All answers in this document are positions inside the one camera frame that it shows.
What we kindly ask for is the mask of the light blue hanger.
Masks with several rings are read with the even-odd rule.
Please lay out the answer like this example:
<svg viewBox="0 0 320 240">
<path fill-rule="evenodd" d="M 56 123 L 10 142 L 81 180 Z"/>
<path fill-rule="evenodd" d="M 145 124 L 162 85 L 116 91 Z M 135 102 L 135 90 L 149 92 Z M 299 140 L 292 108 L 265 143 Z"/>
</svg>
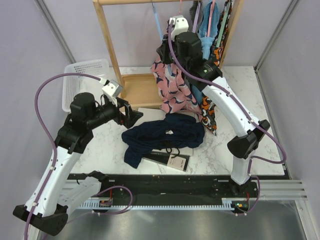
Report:
<svg viewBox="0 0 320 240">
<path fill-rule="evenodd" d="M 158 16 L 158 12 L 156 9 L 156 4 L 153 1 L 151 1 L 151 5 L 152 5 L 152 10 L 153 10 L 156 26 L 157 26 L 158 35 L 159 35 L 160 41 L 162 42 L 164 35 L 163 35 L 162 29 L 161 29 L 159 16 Z"/>
</svg>

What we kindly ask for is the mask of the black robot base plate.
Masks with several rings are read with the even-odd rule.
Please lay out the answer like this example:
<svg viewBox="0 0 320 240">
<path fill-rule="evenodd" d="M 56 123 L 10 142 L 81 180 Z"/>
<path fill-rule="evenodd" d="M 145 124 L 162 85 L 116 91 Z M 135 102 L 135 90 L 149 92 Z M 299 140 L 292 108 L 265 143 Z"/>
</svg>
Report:
<svg viewBox="0 0 320 240">
<path fill-rule="evenodd" d="M 222 199 L 254 199 L 258 186 L 254 180 L 238 186 L 229 176 L 101 174 L 101 189 L 124 186 L 103 193 L 119 205 L 219 205 Z"/>
</svg>

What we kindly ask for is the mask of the navy blue shorts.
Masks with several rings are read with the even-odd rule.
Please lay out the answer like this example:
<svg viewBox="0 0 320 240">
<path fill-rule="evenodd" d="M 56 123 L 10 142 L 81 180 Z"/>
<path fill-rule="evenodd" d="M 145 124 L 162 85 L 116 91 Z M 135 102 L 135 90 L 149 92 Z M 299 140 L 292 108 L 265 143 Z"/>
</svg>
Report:
<svg viewBox="0 0 320 240">
<path fill-rule="evenodd" d="M 144 122 L 122 133 L 122 141 L 128 145 L 124 162 L 136 169 L 143 155 L 154 149 L 194 149 L 203 143 L 204 137 L 204 126 L 193 116 L 168 113 L 163 120 Z"/>
</svg>

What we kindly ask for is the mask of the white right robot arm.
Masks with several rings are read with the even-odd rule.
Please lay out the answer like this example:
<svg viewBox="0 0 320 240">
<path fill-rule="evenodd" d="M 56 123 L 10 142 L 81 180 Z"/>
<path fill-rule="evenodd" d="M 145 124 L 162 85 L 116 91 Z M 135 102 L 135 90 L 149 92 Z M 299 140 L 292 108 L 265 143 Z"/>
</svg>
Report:
<svg viewBox="0 0 320 240">
<path fill-rule="evenodd" d="M 175 64 L 189 83 L 195 86 L 220 109 L 232 126 L 235 137 L 227 143 L 233 155 L 229 191 L 235 197 L 247 191 L 250 179 L 250 157 L 270 128 L 268 120 L 255 117 L 239 100 L 227 83 L 220 68 L 202 57 L 201 40 L 196 33 L 186 31 L 175 37 L 165 34 L 156 50 L 164 64 Z"/>
</svg>

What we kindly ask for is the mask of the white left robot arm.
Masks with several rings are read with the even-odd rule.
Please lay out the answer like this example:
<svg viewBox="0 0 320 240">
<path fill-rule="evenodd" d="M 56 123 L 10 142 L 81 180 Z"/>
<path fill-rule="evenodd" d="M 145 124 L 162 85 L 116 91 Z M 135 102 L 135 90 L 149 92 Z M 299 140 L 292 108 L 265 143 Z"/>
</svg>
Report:
<svg viewBox="0 0 320 240">
<path fill-rule="evenodd" d="M 124 99 L 117 97 L 117 103 L 113 103 L 106 95 L 103 98 L 104 104 L 97 105 L 92 93 L 83 92 L 71 102 L 71 112 L 57 133 L 52 156 L 36 190 L 25 204 L 13 210 L 13 215 L 28 226 L 56 236 L 82 203 L 95 195 L 104 197 L 109 193 L 106 176 L 93 171 L 69 193 L 61 194 L 72 168 L 93 139 L 95 128 L 114 121 L 129 129 L 144 115 Z"/>
</svg>

